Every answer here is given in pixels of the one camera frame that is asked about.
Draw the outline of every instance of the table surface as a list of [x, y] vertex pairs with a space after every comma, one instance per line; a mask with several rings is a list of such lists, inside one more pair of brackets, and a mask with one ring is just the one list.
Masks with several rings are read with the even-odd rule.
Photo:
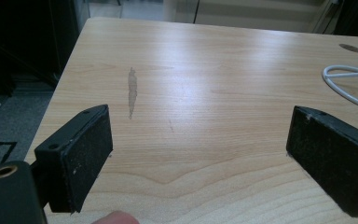
[[[115, 210], [142, 223], [358, 223], [285, 149], [295, 105], [358, 128], [358, 106], [321, 76], [331, 64], [358, 67], [358, 52], [339, 44], [358, 48], [358, 37], [88, 20], [26, 161], [101, 104], [114, 151], [82, 212], [47, 211], [49, 223], [91, 223]], [[358, 78], [337, 83], [358, 96]]]

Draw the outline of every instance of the fingertip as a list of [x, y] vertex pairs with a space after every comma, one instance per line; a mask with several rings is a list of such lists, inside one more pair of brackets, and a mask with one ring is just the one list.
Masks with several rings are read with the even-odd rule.
[[139, 222], [128, 213], [116, 211], [95, 221], [93, 224], [139, 224]]

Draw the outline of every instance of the black cabinet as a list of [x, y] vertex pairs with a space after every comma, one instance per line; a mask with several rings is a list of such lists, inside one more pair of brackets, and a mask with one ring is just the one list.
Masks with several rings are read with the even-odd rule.
[[55, 87], [89, 16], [85, 0], [0, 0], [0, 94], [18, 70]]

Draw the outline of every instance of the floor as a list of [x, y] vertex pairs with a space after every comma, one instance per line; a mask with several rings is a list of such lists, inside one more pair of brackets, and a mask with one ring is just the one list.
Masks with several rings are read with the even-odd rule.
[[89, 0], [91, 17], [112, 17], [146, 21], [163, 20], [162, 0]]
[[[90, 0], [91, 17], [162, 21], [162, 0]], [[32, 144], [54, 90], [29, 74], [12, 74], [11, 97], [0, 96], [0, 163], [21, 161]]]

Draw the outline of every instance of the black object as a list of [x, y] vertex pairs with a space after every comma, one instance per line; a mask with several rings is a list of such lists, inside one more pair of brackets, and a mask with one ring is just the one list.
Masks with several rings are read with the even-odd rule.
[[358, 0], [344, 0], [334, 35], [358, 36]]
[[193, 20], [194, 24], [196, 24], [197, 15], [199, 14], [199, 7], [200, 7], [200, 0], [197, 1], [196, 11], [194, 13], [194, 20]]
[[89, 17], [83, 0], [0, 0], [0, 94], [14, 90], [16, 72], [55, 87]]
[[358, 129], [295, 106], [286, 149], [351, 217], [358, 217]]
[[53, 212], [80, 212], [112, 148], [109, 109], [99, 105], [39, 145], [31, 166], [0, 164], [0, 223], [46, 223], [47, 203]]

